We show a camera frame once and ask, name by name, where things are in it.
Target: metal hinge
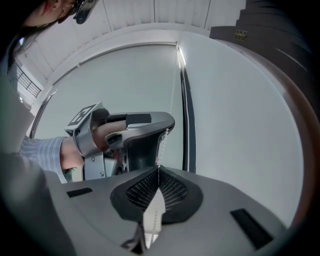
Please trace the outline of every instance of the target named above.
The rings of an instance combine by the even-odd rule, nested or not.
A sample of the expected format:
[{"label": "metal hinge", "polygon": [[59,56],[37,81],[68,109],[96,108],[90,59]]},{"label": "metal hinge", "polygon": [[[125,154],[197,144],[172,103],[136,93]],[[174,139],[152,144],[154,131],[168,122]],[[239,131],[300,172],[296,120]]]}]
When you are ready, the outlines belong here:
[{"label": "metal hinge", "polygon": [[248,31],[237,29],[234,33],[235,40],[244,42],[247,38]]}]

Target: black slot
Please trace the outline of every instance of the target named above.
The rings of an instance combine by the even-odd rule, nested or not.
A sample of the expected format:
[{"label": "black slot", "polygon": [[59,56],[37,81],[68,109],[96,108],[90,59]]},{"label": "black slot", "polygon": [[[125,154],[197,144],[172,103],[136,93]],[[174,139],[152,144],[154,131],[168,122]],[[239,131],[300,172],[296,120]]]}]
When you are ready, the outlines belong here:
[{"label": "black slot", "polygon": [[122,135],[118,134],[108,139],[108,144],[111,145],[113,143],[119,142],[122,140]]},{"label": "black slot", "polygon": [[92,192],[92,189],[89,187],[85,187],[85,188],[80,188],[80,189],[68,191],[67,194],[70,198],[74,198],[74,197],[81,196],[81,195],[84,195],[84,194],[87,194],[90,192]]},{"label": "black slot", "polygon": [[234,210],[230,213],[255,249],[258,250],[273,240],[267,231],[245,209]]},{"label": "black slot", "polygon": [[112,114],[106,118],[107,123],[117,122],[117,121],[124,121],[127,119],[127,114]]},{"label": "black slot", "polygon": [[128,114],[126,117],[126,126],[133,124],[151,124],[150,114]]}]

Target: woman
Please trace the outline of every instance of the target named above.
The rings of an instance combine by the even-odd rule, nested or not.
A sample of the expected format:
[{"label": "woman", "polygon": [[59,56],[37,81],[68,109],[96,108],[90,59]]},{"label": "woman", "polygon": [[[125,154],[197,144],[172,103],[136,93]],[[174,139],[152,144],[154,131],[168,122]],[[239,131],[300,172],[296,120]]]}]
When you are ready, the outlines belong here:
[{"label": "woman", "polygon": [[[28,17],[25,17],[21,21],[20,26],[18,26],[17,22],[12,24],[13,31],[16,29],[16,32],[14,34],[15,36],[13,36],[14,40],[9,43],[9,48],[7,48],[2,58],[0,66],[2,75],[4,74],[7,77],[13,74],[16,75],[16,73],[14,73],[14,65],[11,64],[13,64],[13,56],[22,50],[21,47],[17,46],[20,38],[25,38],[28,41],[28,39],[32,39],[53,24],[57,22],[61,23],[66,20],[68,16],[75,13],[74,0],[47,0],[37,2],[37,5],[33,6],[35,9]],[[22,3],[19,4],[25,5],[25,8],[30,8],[31,3],[30,1],[22,1]],[[13,82],[11,86],[17,89],[15,82]],[[97,147],[103,150],[106,146],[105,136],[116,131],[124,130],[125,128],[125,121],[107,123],[95,129],[92,132],[92,137]],[[82,167],[84,164],[72,137],[56,137],[51,139],[30,139],[26,137],[19,153],[37,162],[43,170],[56,172],[62,183],[67,182],[63,175],[64,170],[73,167]]]}]

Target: wrist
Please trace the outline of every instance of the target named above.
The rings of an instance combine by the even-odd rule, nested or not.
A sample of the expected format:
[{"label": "wrist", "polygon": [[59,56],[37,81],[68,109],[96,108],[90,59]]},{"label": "wrist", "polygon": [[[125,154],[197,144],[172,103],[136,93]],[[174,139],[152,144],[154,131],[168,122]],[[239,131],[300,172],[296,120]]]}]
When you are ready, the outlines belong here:
[{"label": "wrist", "polygon": [[60,165],[62,170],[70,168],[81,168],[84,160],[75,145],[73,137],[66,137],[60,148]]}]

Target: white ceiling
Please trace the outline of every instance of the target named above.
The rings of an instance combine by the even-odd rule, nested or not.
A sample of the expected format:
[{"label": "white ceiling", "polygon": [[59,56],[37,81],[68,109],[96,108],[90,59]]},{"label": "white ceiling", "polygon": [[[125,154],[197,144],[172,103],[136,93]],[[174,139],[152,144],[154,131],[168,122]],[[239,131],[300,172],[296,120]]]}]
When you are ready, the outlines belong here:
[{"label": "white ceiling", "polygon": [[84,24],[78,25],[70,17],[54,25],[38,36],[19,60],[44,87],[72,53],[106,34],[112,38],[129,27],[154,23],[208,32],[215,26],[234,26],[245,6],[246,0],[99,0]]}]

